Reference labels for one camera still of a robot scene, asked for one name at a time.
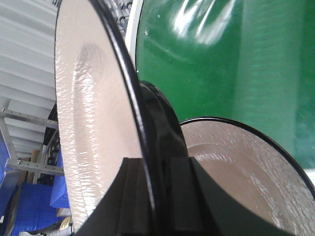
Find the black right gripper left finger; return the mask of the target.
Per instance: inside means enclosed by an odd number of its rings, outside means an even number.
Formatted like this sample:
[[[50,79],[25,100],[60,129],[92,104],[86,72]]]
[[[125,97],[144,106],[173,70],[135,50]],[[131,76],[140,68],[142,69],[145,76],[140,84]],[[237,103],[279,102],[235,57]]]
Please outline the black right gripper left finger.
[[[124,158],[110,188],[77,236],[150,236],[150,201],[141,158]]]

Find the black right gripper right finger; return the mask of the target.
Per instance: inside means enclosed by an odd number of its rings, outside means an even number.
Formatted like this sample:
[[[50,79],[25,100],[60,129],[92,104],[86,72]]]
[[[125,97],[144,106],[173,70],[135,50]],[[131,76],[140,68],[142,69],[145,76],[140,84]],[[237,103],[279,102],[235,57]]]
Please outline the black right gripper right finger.
[[[233,199],[193,157],[171,157],[161,165],[167,209],[163,236],[288,236]]]

